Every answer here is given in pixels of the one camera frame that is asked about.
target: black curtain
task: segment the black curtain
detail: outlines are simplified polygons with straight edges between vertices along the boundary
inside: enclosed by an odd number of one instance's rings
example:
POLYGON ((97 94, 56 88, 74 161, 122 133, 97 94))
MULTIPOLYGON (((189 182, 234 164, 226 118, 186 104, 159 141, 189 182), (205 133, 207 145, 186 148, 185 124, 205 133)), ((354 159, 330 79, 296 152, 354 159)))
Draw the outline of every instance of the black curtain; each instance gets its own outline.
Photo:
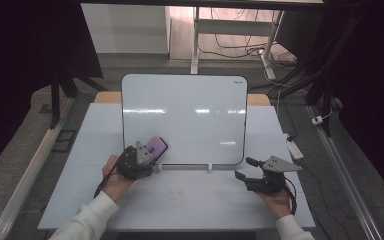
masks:
POLYGON ((61 2, 0 1, 0 154, 57 68, 102 78, 80 4, 61 2))
POLYGON ((335 69, 340 119, 384 179, 384 1, 372 2, 335 69))

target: table surface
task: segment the table surface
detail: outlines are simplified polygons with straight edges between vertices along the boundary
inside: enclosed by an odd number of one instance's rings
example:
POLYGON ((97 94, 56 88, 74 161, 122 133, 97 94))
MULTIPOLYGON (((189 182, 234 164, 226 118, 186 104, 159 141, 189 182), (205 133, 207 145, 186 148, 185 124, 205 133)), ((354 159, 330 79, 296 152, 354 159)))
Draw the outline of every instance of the table surface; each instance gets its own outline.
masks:
MULTIPOLYGON (((249 98, 263 100, 264 95, 249 98)), ((39 229, 56 229, 92 199, 108 156, 122 146, 119 92, 98 94, 91 104, 70 156, 48 203, 39 229)), ((266 160, 271 155, 292 162, 276 112, 271 106, 249 106, 245 156, 266 160)), ((261 170, 243 161, 234 169, 261 178, 261 170)), ((297 188, 296 218, 314 227, 296 172, 286 173, 297 188)), ((243 231, 275 227, 275 219, 262 200, 248 192, 233 169, 168 169, 137 181, 109 220, 113 231, 243 231)))
MULTIPOLYGON (((121 92, 103 91, 96 95, 95 103, 121 104, 121 92)), ((248 106, 270 106, 270 100, 265 94, 248 94, 248 106)))

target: sleeve cuff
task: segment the sleeve cuff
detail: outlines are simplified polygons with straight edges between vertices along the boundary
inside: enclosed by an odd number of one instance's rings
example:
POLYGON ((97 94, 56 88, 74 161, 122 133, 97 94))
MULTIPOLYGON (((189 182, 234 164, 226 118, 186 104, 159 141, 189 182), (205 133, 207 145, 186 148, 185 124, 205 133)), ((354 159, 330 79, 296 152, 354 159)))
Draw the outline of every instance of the sleeve cuff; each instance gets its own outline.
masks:
POLYGON ((302 230, 301 226, 296 221, 293 215, 288 215, 276 221, 276 228, 279 231, 281 239, 295 239, 298 236, 306 236, 308 238, 300 239, 313 239, 310 233, 302 230))
POLYGON ((98 213, 97 215, 103 222, 107 222, 119 209, 117 204, 102 191, 88 204, 88 207, 94 213, 98 213))

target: metal bracket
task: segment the metal bracket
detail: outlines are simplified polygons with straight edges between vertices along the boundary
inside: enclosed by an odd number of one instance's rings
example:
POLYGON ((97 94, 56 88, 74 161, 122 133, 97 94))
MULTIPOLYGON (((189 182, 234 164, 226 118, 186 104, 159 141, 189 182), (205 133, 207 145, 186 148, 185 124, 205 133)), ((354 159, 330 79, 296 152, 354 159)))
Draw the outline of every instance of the metal bracket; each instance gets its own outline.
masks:
POLYGON ((293 172, 299 171, 302 168, 293 163, 287 162, 276 156, 271 156, 263 165, 264 170, 271 172, 282 173, 282 172, 293 172))
POLYGON ((146 149, 139 141, 136 142, 136 160, 138 165, 142 165, 152 159, 152 153, 146 149))

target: aluminum rail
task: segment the aluminum rail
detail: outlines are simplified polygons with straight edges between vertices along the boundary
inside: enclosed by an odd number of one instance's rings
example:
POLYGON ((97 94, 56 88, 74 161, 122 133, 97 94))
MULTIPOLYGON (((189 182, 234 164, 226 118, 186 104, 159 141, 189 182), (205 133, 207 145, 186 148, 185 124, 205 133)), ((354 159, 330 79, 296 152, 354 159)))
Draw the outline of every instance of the aluminum rail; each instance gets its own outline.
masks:
POLYGON ((58 137, 59 132, 64 125, 68 111, 73 104, 73 98, 66 98, 61 107, 61 119, 54 129, 48 129, 40 143, 36 153, 34 154, 29 166, 23 174, 20 182, 17 185, 14 193, 9 199, 4 211, 0 216, 0 240, 6 239, 14 221, 20 213, 21 207, 23 206, 27 196, 42 169, 43 164, 52 149, 55 139, 58 137))
MULTIPOLYGON (((311 118, 314 118, 317 110, 313 109, 314 107, 307 106, 307 110, 311 118)), ((357 217, 360 220, 361 226, 363 227, 364 232, 366 233, 367 239, 370 240, 381 240, 382 235, 377 227, 373 216, 370 213, 365 201, 363 200, 360 192, 357 189, 357 186, 354 183, 346 165, 344 164, 344 160, 339 154, 338 149, 335 146, 335 143, 332 141, 330 137, 326 135, 324 130, 321 127, 317 127, 317 131, 319 133, 320 139, 329 155, 330 160, 332 161, 333 167, 338 174, 339 179, 341 180, 342 186, 346 194, 348 195, 348 199, 351 202, 354 210, 357 213, 357 217)))

